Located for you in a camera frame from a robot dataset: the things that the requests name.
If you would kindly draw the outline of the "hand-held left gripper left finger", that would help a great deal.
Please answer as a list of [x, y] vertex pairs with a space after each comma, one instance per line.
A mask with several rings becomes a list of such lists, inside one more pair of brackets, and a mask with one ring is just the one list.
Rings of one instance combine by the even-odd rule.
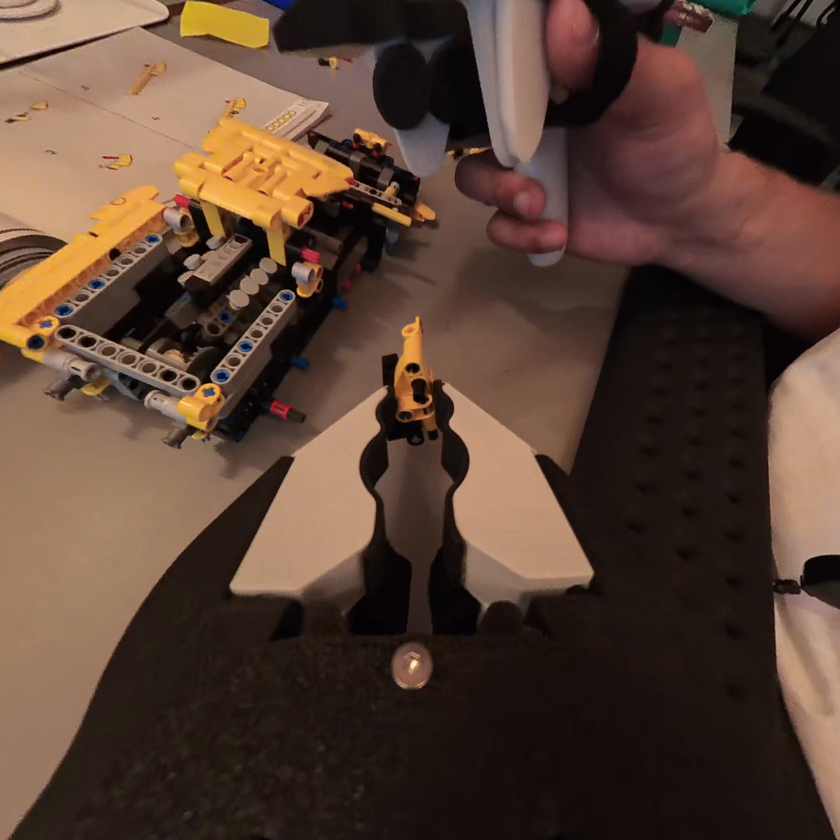
[[405, 632], [412, 566], [389, 542], [377, 489], [395, 407], [383, 386], [294, 454], [234, 595], [334, 607], [359, 634]]

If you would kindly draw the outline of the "yellow black toy car model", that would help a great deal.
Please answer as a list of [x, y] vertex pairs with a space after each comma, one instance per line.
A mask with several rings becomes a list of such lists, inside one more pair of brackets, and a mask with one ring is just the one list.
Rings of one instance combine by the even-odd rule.
[[166, 417], [164, 443], [238, 442], [362, 271], [408, 228], [436, 225], [421, 180], [382, 138], [318, 131], [301, 145], [233, 118], [174, 164], [177, 191], [140, 185], [69, 242], [2, 232], [2, 346], [58, 374], [45, 393], [118, 392]]

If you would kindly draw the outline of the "open instruction booklet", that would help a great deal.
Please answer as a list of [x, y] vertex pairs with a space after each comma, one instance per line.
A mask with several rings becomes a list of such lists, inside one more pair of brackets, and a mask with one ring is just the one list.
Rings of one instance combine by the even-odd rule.
[[141, 28], [3, 70], [1, 94], [2, 214], [63, 242], [134, 187], [170, 200], [223, 116], [297, 140], [329, 112]]

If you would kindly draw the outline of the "black perforated pad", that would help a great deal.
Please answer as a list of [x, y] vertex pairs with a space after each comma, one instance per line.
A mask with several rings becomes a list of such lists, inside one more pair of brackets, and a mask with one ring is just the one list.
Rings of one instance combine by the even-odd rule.
[[625, 731], [619, 837], [833, 838], [776, 666], [763, 319], [633, 269], [572, 469]]

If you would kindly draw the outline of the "black badge reel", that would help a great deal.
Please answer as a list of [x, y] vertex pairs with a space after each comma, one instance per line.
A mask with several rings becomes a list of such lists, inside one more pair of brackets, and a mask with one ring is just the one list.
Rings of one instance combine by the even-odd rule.
[[796, 579], [778, 579], [773, 592], [780, 595], [807, 594], [833, 608], [839, 608], [839, 555], [823, 554], [804, 562]]

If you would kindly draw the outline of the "person's right forearm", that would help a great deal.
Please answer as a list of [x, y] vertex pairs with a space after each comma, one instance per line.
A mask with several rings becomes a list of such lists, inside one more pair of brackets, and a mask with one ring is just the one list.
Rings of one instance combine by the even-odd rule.
[[720, 154], [667, 260], [801, 338], [838, 330], [838, 195], [743, 154]]

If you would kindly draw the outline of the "grey desk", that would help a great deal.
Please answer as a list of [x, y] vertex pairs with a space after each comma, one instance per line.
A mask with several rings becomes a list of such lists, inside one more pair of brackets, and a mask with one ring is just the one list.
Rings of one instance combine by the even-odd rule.
[[438, 226], [352, 285], [280, 399], [238, 444], [165, 447], [168, 423], [113, 397], [43, 391], [54, 375], [2, 355], [2, 838], [63, 759], [126, 626], [175, 558], [279, 457], [369, 396], [380, 358], [421, 317], [437, 377], [568, 469], [613, 325], [621, 269], [551, 269], [490, 245], [488, 207], [451, 167], [424, 180]]

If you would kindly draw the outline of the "person's right hand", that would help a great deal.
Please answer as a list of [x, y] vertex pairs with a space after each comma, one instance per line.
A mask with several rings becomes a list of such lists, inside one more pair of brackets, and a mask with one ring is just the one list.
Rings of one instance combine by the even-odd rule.
[[663, 265], [723, 155], [703, 81], [683, 51], [637, 37], [621, 96], [598, 122], [568, 131], [570, 229], [547, 218], [538, 182], [503, 167], [492, 152], [461, 160], [456, 186], [495, 209], [487, 235], [499, 247]]

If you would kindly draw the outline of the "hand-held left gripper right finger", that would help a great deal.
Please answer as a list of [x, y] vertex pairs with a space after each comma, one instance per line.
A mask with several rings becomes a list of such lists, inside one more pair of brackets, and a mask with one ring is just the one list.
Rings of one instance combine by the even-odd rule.
[[594, 570], [528, 443], [449, 383], [435, 384], [441, 463], [451, 484], [429, 573], [434, 634], [472, 634], [495, 604], [592, 583]]

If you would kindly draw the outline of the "small yellow brick assembly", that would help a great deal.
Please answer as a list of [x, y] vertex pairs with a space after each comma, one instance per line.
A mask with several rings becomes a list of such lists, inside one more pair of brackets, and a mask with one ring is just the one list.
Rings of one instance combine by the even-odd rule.
[[390, 440], [410, 446], [438, 438], [434, 375], [424, 355], [424, 327], [420, 317], [402, 328], [402, 351], [382, 359], [383, 384], [395, 401]]

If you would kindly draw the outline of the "yellow paper note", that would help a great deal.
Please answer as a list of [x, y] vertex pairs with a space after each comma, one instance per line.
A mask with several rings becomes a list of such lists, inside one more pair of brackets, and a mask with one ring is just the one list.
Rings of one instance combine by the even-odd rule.
[[179, 27], [183, 38], [212, 37], [247, 49], [263, 49], [270, 42], [267, 18], [211, 2], [185, 2]]

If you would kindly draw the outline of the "wooden document stand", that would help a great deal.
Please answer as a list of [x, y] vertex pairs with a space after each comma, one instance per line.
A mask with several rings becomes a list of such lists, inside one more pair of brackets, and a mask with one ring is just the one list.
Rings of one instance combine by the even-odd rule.
[[155, 1], [2, 1], [1, 63], [165, 21]]

